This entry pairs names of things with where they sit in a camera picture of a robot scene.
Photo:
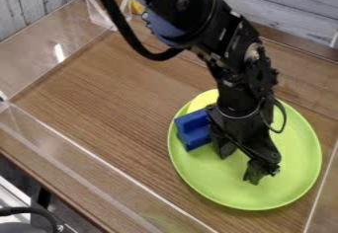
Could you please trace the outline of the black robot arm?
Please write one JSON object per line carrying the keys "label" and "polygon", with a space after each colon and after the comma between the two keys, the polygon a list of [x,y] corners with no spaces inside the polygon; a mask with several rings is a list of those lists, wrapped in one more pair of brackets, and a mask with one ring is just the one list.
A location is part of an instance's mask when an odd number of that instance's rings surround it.
{"label": "black robot arm", "polygon": [[271,134],[273,108],[281,104],[260,34],[224,0],[138,0],[146,26],[172,48],[202,60],[216,83],[216,102],[205,107],[209,138],[220,158],[248,157],[242,180],[256,185],[280,170],[281,155]]}

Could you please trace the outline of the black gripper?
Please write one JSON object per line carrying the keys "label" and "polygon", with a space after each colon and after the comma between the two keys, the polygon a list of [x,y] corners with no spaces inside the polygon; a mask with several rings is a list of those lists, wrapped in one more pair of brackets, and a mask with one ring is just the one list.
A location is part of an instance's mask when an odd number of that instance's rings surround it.
{"label": "black gripper", "polygon": [[221,160],[240,150],[249,158],[242,180],[256,186],[260,179],[280,171],[281,155],[269,137],[268,128],[259,114],[229,118],[217,105],[205,107],[208,130],[213,150]]}

